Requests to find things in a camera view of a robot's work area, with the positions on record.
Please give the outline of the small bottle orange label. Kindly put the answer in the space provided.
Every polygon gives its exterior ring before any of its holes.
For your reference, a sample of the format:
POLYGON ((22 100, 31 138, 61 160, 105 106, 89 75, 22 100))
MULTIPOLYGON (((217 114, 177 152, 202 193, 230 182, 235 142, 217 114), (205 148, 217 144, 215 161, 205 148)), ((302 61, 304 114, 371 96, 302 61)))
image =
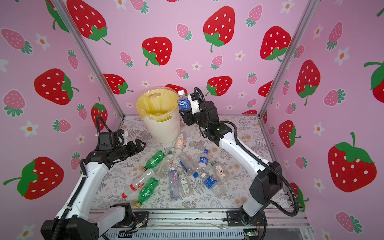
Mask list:
POLYGON ((180 133, 176 142, 176 149, 182 151, 184 147, 185 147, 185 134, 180 133))

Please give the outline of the clear bottle white cap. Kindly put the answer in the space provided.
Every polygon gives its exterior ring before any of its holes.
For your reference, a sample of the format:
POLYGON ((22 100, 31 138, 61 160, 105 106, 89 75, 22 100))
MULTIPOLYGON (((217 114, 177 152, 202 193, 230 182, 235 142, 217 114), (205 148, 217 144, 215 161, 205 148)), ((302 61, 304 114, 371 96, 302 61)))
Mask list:
POLYGON ((169 172, 169 168, 172 166, 173 164, 173 157, 174 157, 174 153, 175 153, 175 149, 171 149, 169 150, 169 152, 167 153, 167 155, 164 157, 164 159, 162 160, 157 172, 156 172, 156 176, 158 178, 165 178, 166 175, 168 174, 169 172))

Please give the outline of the clear bottle blue cap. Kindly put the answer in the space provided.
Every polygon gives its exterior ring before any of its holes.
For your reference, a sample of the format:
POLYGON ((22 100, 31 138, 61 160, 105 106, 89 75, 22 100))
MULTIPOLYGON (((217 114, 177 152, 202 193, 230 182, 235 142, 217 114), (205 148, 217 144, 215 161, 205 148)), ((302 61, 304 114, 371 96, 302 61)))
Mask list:
POLYGON ((197 178, 199 176, 197 164, 185 153, 178 156, 179 163, 188 176, 197 178))

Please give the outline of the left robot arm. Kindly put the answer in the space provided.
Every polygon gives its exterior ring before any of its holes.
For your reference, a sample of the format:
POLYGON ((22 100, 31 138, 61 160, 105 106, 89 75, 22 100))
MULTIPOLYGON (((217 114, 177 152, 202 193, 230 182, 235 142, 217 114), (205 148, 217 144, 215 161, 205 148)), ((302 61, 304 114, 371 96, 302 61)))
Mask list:
POLYGON ((97 240, 116 224, 130 225, 134 214, 130 204, 112 205, 90 222, 89 214, 97 190, 108 171, 117 163, 142 152, 146 143, 128 141, 124 130, 97 134, 94 151, 80 161, 82 175, 66 204, 53 220, 45 221, 41 234, 45 240, 97 240))

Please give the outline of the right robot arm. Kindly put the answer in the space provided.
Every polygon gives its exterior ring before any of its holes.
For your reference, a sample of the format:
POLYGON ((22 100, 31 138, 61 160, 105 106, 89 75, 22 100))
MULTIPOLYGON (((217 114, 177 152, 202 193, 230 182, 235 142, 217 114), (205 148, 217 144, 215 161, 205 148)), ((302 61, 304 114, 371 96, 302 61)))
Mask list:
POLYGON ((199 126, 204 138, 209 139, 223 150, 230 153, 254 179, 249 190, 250 198, 240 207, 240 220, 245 225, 253 224, 258 217, 265 216, 265 208, 274 205, 288 217, 295 217, 299 212, 299 201, 294 189, 282 175, 278 162, 268 162, 247 147, 238 138, 238 129, 230 121, 220 121, 213 102, 207 102, 199 88, 192 94, 178 91, 179 113, 187 126, 199 126), (293 210, 285 210, 272 200, 283 186, 292 196, 293 210))

